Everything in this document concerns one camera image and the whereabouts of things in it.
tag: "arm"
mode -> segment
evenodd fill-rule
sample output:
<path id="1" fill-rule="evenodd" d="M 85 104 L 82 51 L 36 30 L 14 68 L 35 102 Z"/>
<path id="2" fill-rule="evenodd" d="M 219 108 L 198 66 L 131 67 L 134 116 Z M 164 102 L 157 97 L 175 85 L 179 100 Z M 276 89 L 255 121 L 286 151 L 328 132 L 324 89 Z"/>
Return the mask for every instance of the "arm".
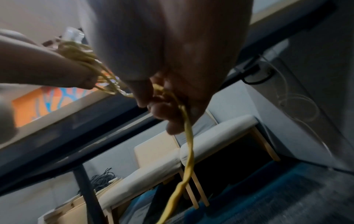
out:
<path id="1" fill-rule="evenodd" d="M 0 83 L 94 87 L 97 77 L 88 68 L 23 38 L 0 32 Z"/>

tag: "black table frame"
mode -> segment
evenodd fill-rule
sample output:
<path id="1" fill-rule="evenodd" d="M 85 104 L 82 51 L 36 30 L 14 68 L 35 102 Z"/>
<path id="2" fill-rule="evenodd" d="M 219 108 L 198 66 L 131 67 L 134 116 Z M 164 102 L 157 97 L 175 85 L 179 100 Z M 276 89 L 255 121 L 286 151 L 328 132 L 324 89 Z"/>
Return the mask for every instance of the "black table frame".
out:
<path id="1" fill-rule="evenodd" d="M 261 54 L 266 49 L 294 35 L 295 33 L 298 33 L 302 30 L 311 29 L 312 27 L 320 23 L 323 19 L 325 19 L 328 15 L 333 13 L 335 9 L 336 5 L 329 0 L 315 11 L 276 30 L 265 38 L 245 47 L 240 52 L 237 64 L 242 63 L 258 54 Z M 238 82 L 247 75 L 253 74 L 255 72 L 255 69 L 257 68 L 254 67 L 253 70 L 248 70 L 245 73 L 234 73 L 228 76 L 220 90 L 234 84 L 235 82 Z M 8 169 L 6 170 L 6 173 L 0 175 L 0 196 L 33 185 L 43 180 L 59 176 L 67 172 L 74 172 L 80 191 L 87 203 L 87 209 L 91 221 L 94 224 L 107 223 L 103 215 L 103 211 L 101 210 L 97 198 L 94 194 L 92 186 L 90 185 L 87 173 L 82 164 L 90 160 L 91 158 L 160 123 L 160 120 L 151 118 L 146 124 L 142 125 L 141 127 L 132 131 L 128 130 L 126 133 L 124 133 L 123 136 L 101 146 L 93 152 L 85 154 L 84 156 L 80 157 L 79 159 L 75 160 L 70 164 L 66 164 L 65 166 L 44 173 L 38 174 L 38 172 L 42 169 L 45 169 L 48 165 L 53 164 L 71 154 L 76 153 L 81 146 L 87 144 L 91 139 L 98 138 L 100 137 L 100 135 L 102 135 L 102 133 L 110 132 L 116 127 L 126 123 L 126 121 L 132 120 L 146 112 L 146 109 L 140 109 L 136 106 L 135 108 L 128 110 L 127 112 L 117 116 L 116 118 L 96 127 L 95 129 L 86 132 L 85 134 L 77 137 L 76 139 L 71 140 L 53 150 L 50 150 L 47 153 L 44 153 L 43 155 L 38 156 L 29 162 L 26 162 L 21 165 L 16 165 L 16 161 L 14 161 L 14 163 L 10 163 L 9 166 L 6 167 L 6 169 Z"/>

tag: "hand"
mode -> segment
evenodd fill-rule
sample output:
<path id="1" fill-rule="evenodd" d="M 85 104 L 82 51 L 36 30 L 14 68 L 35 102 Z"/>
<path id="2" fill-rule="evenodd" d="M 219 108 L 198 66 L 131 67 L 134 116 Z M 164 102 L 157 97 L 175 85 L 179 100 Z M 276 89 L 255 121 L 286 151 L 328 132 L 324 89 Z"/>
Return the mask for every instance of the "hand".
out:
<path id="1" fill-rule="evenodd" d="M 26 36 L 0 30 L 0 83 L 92 89 L 97 75 Z"/>
<path id="2" fill-rule="evenodd" d="M 99 58 L 177 134 L 178 108 L 154 97 L 152 83 L 175 93 L 195 123 L 236 62 L 251 9 L 250 0 L 81 0 L 79 14 Z"/>

